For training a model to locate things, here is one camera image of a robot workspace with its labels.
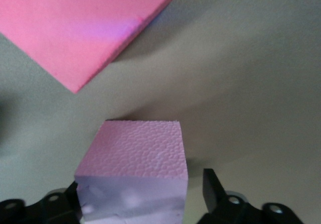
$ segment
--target gray surface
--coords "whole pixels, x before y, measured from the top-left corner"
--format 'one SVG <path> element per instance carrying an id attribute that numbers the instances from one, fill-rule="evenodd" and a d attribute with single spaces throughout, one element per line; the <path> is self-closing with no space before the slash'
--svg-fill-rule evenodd
<path id="1" fill-rule="evenodd" d="M 77 95 L 0 37 L 0 199 L 66 187 L 105 119 L 179 120 L 185 223 L 203 167 L 321 219 L 321 0 L 174 0 Z"/>

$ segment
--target textured foam surface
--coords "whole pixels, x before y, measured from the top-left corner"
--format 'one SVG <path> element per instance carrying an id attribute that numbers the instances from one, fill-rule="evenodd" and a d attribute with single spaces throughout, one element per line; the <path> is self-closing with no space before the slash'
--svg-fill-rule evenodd
<path id="1" fill-rule="evenodd" d="M 72 92 L 171 0 L 1 0 L 0 32 Z"/>
<path id="2" fill-rule="evenodd" d="M 180 123 L 106 121 L 75 179 L 87 223 L 181 223 L 188 173 Z"/>

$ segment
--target pink board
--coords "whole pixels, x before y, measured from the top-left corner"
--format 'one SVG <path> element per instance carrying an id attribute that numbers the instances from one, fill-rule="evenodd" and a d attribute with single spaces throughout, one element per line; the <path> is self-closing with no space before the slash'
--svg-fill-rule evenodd
<path id="1" fill-rule="evenodd" d="M 0 0 L 0 32 L 73 93 L 171 0 Z"/>
<path id="2" fill-rule="evenodd" d="M 188 173 L 180 123 L 106 121 L 75 180 L 86 223 L 182 223 Z"/>

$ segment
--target foam cube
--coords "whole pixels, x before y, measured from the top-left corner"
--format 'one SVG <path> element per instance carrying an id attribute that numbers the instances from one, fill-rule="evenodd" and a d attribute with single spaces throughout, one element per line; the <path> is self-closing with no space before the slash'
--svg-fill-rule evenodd
<path id="1" fill-rule="evenodd" d="M 182 223 L 188 172 L 180 123 L 104 122 L 75 180 L 86 223 Z"/>
<path id="2" fill-rule="evenodd" d="M 0 0 L 0 32 L 76 93 L 171 0 Z"/>

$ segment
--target black mechanical part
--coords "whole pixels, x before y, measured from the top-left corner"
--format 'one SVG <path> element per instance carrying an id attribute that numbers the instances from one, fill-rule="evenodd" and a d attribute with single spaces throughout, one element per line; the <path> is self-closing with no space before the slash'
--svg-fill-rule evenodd
<path id="1" fill-rule="evenodd" d="M 303 224 L 285 205 L 266 203 L 259 210 L 238 196 L 227 195 L 213 169 L 204 169 L 203 196 L 209 213 L 198 224 Z"/>
<path id="2" fill-rule="evenodd" d="M 77 183 L 65 192 L 55 192 L 37 203 L 25 206 L 21 199 L 0 202 L 0 224 L 79 224 L 82 216 Z"/>
<path id="3" fill-rule="evenodd" d="M 0 202 L 0 224 L 79 224 L 82 217 L 77 183 L 25 206 L 21 199 Z M 294 212 L 279 203 L 256 209 L 243 198 L 227 194 L 213 169 L 204 169 L 203 196 L 208 209 L 198 224 L 303 224 Z"/>

